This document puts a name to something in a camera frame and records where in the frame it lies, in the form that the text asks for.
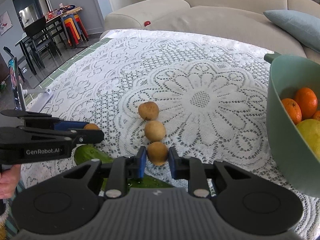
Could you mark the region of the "left hand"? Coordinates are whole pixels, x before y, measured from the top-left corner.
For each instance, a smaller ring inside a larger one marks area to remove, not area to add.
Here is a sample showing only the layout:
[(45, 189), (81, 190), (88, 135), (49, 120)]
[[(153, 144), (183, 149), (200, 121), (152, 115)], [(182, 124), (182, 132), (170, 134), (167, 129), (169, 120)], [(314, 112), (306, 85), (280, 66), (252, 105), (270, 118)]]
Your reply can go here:
[(0, 199), (9, 199), (13, 196), (21, 177), (21, 165), (13, 165), (9, 170), (1, 173)]

